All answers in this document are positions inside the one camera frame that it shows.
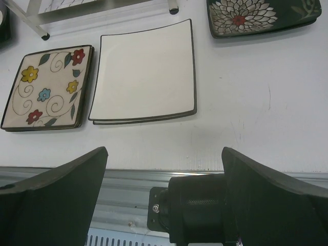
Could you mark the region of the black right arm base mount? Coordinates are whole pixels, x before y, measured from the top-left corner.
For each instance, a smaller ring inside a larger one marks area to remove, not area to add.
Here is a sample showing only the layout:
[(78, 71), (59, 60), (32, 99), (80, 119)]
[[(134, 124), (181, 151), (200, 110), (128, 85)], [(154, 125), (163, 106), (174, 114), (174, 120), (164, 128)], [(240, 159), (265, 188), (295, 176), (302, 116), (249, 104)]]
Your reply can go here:
[(172, 177), (149, 194), (147, 228), (169, 234), (170, 243), (237, 245), (224, 174)]

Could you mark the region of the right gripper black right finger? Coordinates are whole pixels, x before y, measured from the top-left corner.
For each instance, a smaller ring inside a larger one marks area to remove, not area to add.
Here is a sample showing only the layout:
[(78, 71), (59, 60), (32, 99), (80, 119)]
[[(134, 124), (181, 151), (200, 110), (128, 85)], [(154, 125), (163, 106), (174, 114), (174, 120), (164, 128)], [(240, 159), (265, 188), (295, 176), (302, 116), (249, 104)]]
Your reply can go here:
[(327, 245), (327, 189), (225, 147), (222, 163), (243, 245)]

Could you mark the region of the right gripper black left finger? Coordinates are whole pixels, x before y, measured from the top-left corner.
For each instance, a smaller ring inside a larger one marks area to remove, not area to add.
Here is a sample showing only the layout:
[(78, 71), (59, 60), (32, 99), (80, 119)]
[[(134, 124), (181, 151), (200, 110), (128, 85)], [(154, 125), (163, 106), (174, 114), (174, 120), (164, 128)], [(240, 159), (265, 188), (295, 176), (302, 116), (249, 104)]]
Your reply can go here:
[(1, 187), (1, 245), (84, 245), (105, 174), (105, 147)]

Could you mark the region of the white square plate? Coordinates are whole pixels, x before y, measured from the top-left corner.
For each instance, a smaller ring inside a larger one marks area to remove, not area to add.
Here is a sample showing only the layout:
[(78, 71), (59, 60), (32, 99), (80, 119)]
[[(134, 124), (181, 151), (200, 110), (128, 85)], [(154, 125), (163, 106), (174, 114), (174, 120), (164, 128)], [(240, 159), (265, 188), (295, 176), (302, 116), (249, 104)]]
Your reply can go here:
[(167, 116), (197, 107), (192, 21), (102, 35), (89, 120)]
[(197, 108), (195, 107), (193, 110), (178, 114), (172, 114), (167, 116), (158, 116), (158, 117), (148, 117), (148, 118), (140, 118), (140, 119), (125, 119), (125, 120), (93, 120), (92, 123), (94, 125), (126, 125), (126, 124), (139, 124), (144, 122), (155, 122), (155, 121), (163, 121), (163, 120), (172, 120), (187, 116), (192, 116), (197, 113)]

